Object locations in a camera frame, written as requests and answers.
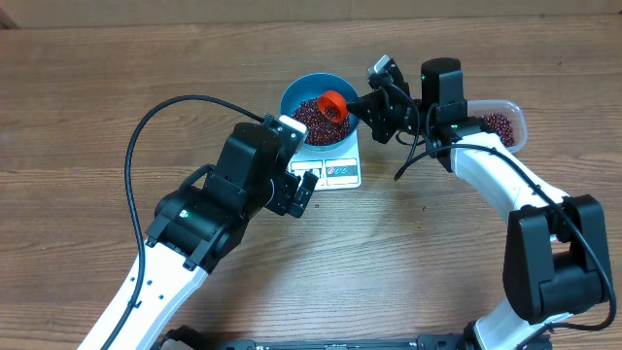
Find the red bean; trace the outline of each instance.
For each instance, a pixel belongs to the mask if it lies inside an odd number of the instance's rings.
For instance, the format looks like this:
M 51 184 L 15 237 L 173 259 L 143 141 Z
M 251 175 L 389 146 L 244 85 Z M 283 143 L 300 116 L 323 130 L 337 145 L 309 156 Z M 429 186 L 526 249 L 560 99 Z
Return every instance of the red bean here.
M 505 147 L 512 147 L 516 144 L 512 122 L 506 116 L 503 114 L 492 114 L 484 116 L 482 119 L 495 131 Z
M 329 118 L 339 116 L 339 111 L 332 107 L 327 107 L 325 113 Z M 350 118 L 344 119 L 343 122 L 329 121 L 320 111 L 317 98 L 300 103 L 300 107 L 292 113 L 292 118 L 307 125 L 309 135 L 304 143 L 312 146 L 335 144 L 348 137 L 350 133 Z

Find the orange cup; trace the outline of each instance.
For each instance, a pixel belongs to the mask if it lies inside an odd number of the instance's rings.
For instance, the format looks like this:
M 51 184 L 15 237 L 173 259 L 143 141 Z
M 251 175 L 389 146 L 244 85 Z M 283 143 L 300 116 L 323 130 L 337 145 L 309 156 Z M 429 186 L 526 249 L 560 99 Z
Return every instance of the orange cup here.
M 333 123 L 341 123 L 344 119 L 346 119 L 346 117 L 348 117 L 350 113 L 348 112 L 346 104 L 346 99 L 343 98 L 341 93 L 333 90 L 324 92 L 320 98 L 318 98 L 318 108 L 320 108 L 320 112 L 322 112 L 322 115 Z M 339 115 L 335 118 L 329 118 L 326 115 L 327 107 L 335 108 L 339 111 Z

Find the container of beans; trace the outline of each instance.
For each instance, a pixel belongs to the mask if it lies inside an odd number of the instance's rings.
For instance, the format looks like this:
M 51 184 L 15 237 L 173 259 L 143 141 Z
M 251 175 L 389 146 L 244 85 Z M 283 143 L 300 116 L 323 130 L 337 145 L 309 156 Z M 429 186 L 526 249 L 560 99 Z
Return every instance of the container of beans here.
M 479 100 L 467 103 L 468 115 L 479 117 L 490 125 L 511 153 L 527 142 L 527 125 L 520 107 L 507 100 Z
M 336 149 L 355 133 L 359 125 L 359 119 L 351 114 L 341 122 L 331 122 L 322 114 L 318 98 L 330 90 L 339 92 L 347 102 L 358 97 L 354 88 L 343 78 L 329 73 L 314 73 L 293 82 L 281 99 L 281 115 L 289 116 L 309 128 L 309 135 L 302 145 L 309 151 Z

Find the wooden table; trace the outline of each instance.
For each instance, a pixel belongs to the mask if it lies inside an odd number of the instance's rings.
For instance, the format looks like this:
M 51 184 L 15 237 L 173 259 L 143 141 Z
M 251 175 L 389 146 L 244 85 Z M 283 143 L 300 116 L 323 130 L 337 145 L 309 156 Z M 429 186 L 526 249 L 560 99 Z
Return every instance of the wooden table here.
M 123 191 L 129 136 L 158 102 L 204 93 L 277 113 L 297 77 L 329 71 L 368 91 L 393 56 L 463 63 L 468 99 L 522 106 L 518 157 L 607 218 L 622 291 L 622 17 L 488 17 L 0 32 L 0 347 L 72 349 L 136 256 Z M 216 160 L 242 117 L 199 102 L 160 113 L 139 139 L 145 228 L 158 200 Z M 268 211 L 173 317 L 221 337 L 305 340 L 459 333 L 502 296 L 505 226 L 435 160 L 395 183 L 408 150 L 359 129 L 363 186 L 318 192 L 301 220 Z M 601 305 L 577 322 L 600 322 Z M 558 332 L 556 349 L 617 349 L 622 326 Z

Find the digital scale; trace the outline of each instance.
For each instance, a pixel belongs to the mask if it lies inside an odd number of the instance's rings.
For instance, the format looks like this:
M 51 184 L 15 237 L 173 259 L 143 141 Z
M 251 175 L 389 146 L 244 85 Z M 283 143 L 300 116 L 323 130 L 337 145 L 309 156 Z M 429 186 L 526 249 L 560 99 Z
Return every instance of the digital scale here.
M 302 177 L 311 171 L 320 180 L 315 191 L 356 189 L 361 186 L 359 137 L 354 130 L 343 143 L 332 150 L 315 151 L 303 145 L 292 157 L 289 170 Z

